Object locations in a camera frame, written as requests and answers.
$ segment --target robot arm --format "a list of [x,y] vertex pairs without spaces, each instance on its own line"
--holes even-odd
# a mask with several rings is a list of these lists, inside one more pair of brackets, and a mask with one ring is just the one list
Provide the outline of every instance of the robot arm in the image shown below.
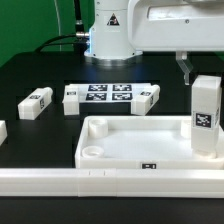
[[130,0],[128,38],[141,51],[174,51],[190,83],[188,51],[224,51],[223,0]]

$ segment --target white box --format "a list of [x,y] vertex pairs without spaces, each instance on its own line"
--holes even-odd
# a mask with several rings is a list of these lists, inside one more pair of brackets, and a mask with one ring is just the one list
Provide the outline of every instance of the white box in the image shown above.
[[36,117],[51,103],[51,88],[36,89],[18,105],[19,118],[35,120]]
[[199,75],[192,86],[192,142],[196,151],[212,153],[219,136],[221,78]]
[[7,130],[5,121],[0,121],[0,146],[5,141],[6,137],[7,137]]
[[79,92],[78,85],[70,84],[65,86],[64,100],[64,115],[79,114]]
[[131,114],[146,115],[159,100],[160,87],[148,86],[131,101]]
[[[191,139],[183,135],[182,116],[93,116],[84,121],[75,154],[77,168],[223,169],[223,130],[219,157],[197,158]],[[92,135],[92,125],[97,129]],[[107,123],[107,135],[103,134]]]

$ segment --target white block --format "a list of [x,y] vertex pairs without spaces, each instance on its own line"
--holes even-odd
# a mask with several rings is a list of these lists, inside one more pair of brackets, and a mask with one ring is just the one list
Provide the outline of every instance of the white block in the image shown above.
[[70,84],[65,86],[64,100],[64,115],[79,114],[79,94],[78,85]]
[[159,100],[160,87],[158,85],[145,87],[143,91],[131,101],[131,114],[146,115]]
[[192,86],[191,147],[215,154],[219,136],[221,78],[200,75]]
[[19,118],[35,120],[36,117],[51,103],[53,90],[49,87],[36,89],[19,105]]
[[0,146],[7,137],[5,121],[0,121]]

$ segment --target robot logo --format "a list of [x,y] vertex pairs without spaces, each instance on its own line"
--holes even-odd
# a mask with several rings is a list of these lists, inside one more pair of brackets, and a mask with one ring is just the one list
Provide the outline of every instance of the robot logo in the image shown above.
[[108,26],[120,26],[117,17],[113,13],[113,15],[110,17],[110,20],[107,23]]

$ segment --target white plastic tray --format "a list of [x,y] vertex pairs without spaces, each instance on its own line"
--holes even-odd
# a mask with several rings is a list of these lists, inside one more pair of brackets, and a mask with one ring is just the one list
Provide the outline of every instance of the white plastic tray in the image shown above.
[[[88,117],[76,150],[77,168],[223,169],[224,147],[217,158],[196,156],[191,140],[181,136],[181,121],[190,117]],[[100,130],[100,122],[108,131]]]

